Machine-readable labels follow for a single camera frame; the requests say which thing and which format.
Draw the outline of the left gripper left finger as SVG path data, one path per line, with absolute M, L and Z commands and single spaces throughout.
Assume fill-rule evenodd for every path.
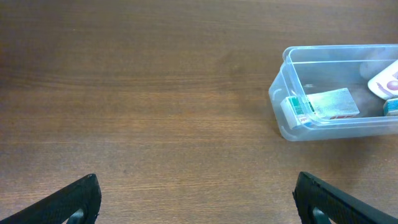
M 88 174 L 31 206 L 1 220 L 1 224 L 94 223 L 101 206 L 95 174 Z

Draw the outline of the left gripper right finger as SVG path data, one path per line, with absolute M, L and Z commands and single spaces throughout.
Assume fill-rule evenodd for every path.
M 304 224 L 397 223 L 397 218 L 358 200 L 308 172 L 299 173 L 293 197 L 298 215 Z

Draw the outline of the white green medicine box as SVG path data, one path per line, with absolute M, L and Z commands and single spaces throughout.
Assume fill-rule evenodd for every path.
M 309 105 L 310 111 L 314 115 L 326 120 L 354 118 L 360 113 L 347 88 L 310 94 L 302 102 Z M 286 97 L 280 106 L 290 129 L 313 124 L 309 115 L 304 113 L 297 96 Z

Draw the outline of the small jar gold lid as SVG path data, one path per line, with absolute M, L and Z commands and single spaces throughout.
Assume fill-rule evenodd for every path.
M 397 116 L 398 115 L 398 98 L 391 98 L 386 100 L 383 105 L 384 116 Z

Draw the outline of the white pump lotion bottle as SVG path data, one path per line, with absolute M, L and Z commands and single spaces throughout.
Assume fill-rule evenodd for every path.
M 397 97 L 397 61 L 368 81 L 368 88 L 383 100 Z

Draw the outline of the clear plastic container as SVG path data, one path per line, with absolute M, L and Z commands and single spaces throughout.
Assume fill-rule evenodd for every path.
M 289 47 L 269 88 L 289 141 L 397 133 L 397 45 Z

